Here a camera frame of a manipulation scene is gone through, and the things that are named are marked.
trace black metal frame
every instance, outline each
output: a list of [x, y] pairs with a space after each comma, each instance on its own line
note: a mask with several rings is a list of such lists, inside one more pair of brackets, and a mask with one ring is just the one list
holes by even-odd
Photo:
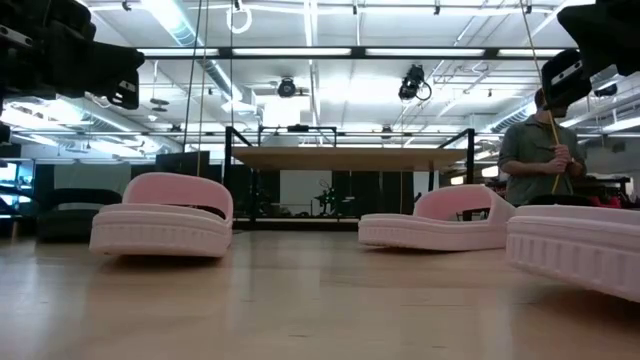
[[[336, 147], [338, 144], [338, 135], [340, 134], [336, 127], [329, 126], [318, 126], [306, 127], [303, 131], [295, 131], [288, 127], [268, 127], [268, 126], [260, 126], [258, 128], [258, 145], [262, 145], [262, 133], [264, 130], [279, 130], [279, 129], [287, 129], [288, 132], [298, 132], [298, 133], [308, 133], [307, 130], [316, 130], [319, 133], [317, 135], [323, 136], [320, 132], [321, 130], [329, 130], [333, 132], [333, 146]], [[466, 184], [473, 184], [474, 178], [474, 168], [475, 168], [475, 129], [468, 128], [458, 133], [457, 135], [450, 137], [447, 141], [440, 144], [438, 146], [439, 149], [444, 149], [448, 145], [467, 137], [467, 159], [466, 159], [466, 173], [467, 179]], [[229, 187], [231, 183], [231, 179], [228, 176], [229, 173], [227, 169], [231, 168], [231, 157], [233, 156], [233, 137], [237, 137], [242, 143], [247, 146], [254, 146], [250, 141], [248, 141], [240, 132], [238, 132], [232, 126], [227, 126], [225, 128], [225, 147], [224, 147], [224, 169], [222, 175], [222, 183], [225, 187]], [[243, 229], [253, 229], [253, 230], [270, 230], [270, 229], [289, 229], [289, 230], [310, 230], [315, 229], [317, 227], [322, 227], [322, 229], [334, 229], [334, 230], [354, 230], [357, 229], [357, 224], [353, 223], [340, 223], [339, 219], [335, 223], [303, 223], [303, 222], [269, 222], [269, 223], [261, 223], [258, 227], [257, 218], [257, 201], [258, 201], [258, 174], [259, 170], [251, 169], [251, 202], [249, 205], [250, 211], [250, 219], [249, 222], [243, 222], [239, 226]], [[433, 164], [431, 164], [431, 171], [429, 172], [429, 191], [433, 191], [433, 183], [434, 183], [434, 175], [433, 175]], [[463, 220], [470, 221], [471, 220], [471, 212], [463, 212]]]
[[[144, 52], [145, 50], [154, 50], [154, 51], [162, 51], [166, 50], [168, 53], [172, 50], [184, 50], [182, 47], [142, 47], [138, 48], [139, 51]], [[266, 50], [274, 50], [273, 53], [264, 53], [264, 54], [247, 54], [240, 55], [234, 53], [234, 50], [255, 50], [255, 49], [266, 49]], [[349, 49], [350, 51], [345, 54], [331, 54], [331, 55], [309, 55], [304, 54], [304, 50], [309, 49]], [[432, 50], [433, 54], [420, 54], [416, 53], [408, 55], [408, 54], [385, 54], [385, 55], [372, 55], [368, 54], [367, 50], [409, 50], [417, 51], [417, 50]], [[558, 50], [559, 48], [536, 48], [536, 50]], [[203, 53], [205, 47], [197, 47], [194, 50], [179, 54], [167, 54], [167, 55], [148, 55], [145, 56], [147, 60], [200, 60], [203, 57]], [[221, 46], [221, 47], [207, 47], [207, 58], [215, 59], [215, 60], [256, 60], [256, 59], [313, 59], [313, 60], [500, 60], [500, 61], [533, 61], [534, 57], [532, 55], [525, 56], [505, 56], [500, 55], [500, 50], [523, 50], [523, 51], [531, 51], [529, 47], [483, 47], [483, 46], [471, 46], [471, 47], [454, 47], [454, 46], [314, 46], [312, 48], [308, 47], [299, 47], [299, 46], [258, 46], [258, 47], [229, 47], [229, 46]], [[286, 54], [285, 52], [278, 54], [277, 50], [299, 50], [300, 55], [297, 54]], [[482, 54], [475, 55], [438, 55], [438, 50], [441, 50], [445, 53], [448, 50], [464, 52], [464, 50], [482, 50]], [[551, 60], [553, 56], [537, 54], [538, 60]]]

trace ceiling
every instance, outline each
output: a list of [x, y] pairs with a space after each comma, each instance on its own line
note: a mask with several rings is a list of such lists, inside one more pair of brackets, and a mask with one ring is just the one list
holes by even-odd
[[[173, 0], [129, 1], [131, 11], [122, 9], [120, 1], [84, 0], [92, 10], [96, 40], [135, 48], [179, 46], [158, 13], [148, 11], [149, 1], [171, 3]], [[239, 34], [233, 34], [227, 25], [231, 1], [175, 1], [190, 26], [198, 31], [202, 45], [211, 48], [530, 46], [519, 0], [318, 0], [317, 5], [309, 0], [244, 0], [241, 3], [250, 9], [252, 22]], [[307, 1], [311, 6], [308, 11]], [[555, 20], [554, 10], [589, 1], [523, 2], [532, 6], [526, 18], [533, 31], [535, 47], [576, 46]], [[200, 3], [210, 8], [200, 9]], [[433, 14], [436, 3], [441, 6], [437, 16]], [[357, 15], [353, 13], [354, 5], [358, 8]], [[232, 19], [234, 27], [241, 27], [246, 13], [233, 15]], [[310, 65], [306, 59], [236, 59], [216, 63], [233, 85], [255, 94], [255, 105], [261, 108], [277, 100], [276, 87], [283, 77], [293, 78], [296, 86], [307, 89], [305, 93], [313, 85], [317, 116], [312, 111], [309, 95], [288, 103], [300, 108], [300, 122], [358, 132], [379, 131], [384, 125], [405, 132], [459, 132], [468, 127], [488, 131], [501, 114], [526, 105], [539, 86], [536, 65], [531, 60], [321, 59]], [[412, 64], [422, 65], [427, 74], [427, 82], [433, 89], [428, 101], [403, 103], [398, 98], [401, 79]], [[132, 121], [140, 126], [136, 131], [166, 131], [173, 125], [181, 129], [188, 127], [189, 131], [221, 131], [231, 124], [239, 131], [257, 129], [255, 114], [223, 109], [227, 98], [202, 69], [191, 60], [146, 61], [139, 69], [139, 109], [130, 111], [110, 106], [104, 109], [105, 116], [112, 114], [117, 119]], [[636, 95], [635, 79], [631, 80], [622, 86], [620, 98]], [[151, 98], [169, 101], [167, 112], [152, 111], [155, 105], [150, 102]], [[582, 101], [572, 107], [570, 117], [617, 100], [593, 98], [589, 104]], [[150, 121], [149, 115], [157, 119]], [[609, 121], [610, 115], [603, 114], [599, 120]], [[590, 132], [602, 125], [593, 121], [589, 118], [576, 127]], [[216, 138], [209, 142], [222, 140]], [[442, 140], [420, 141], [435, 144]]]

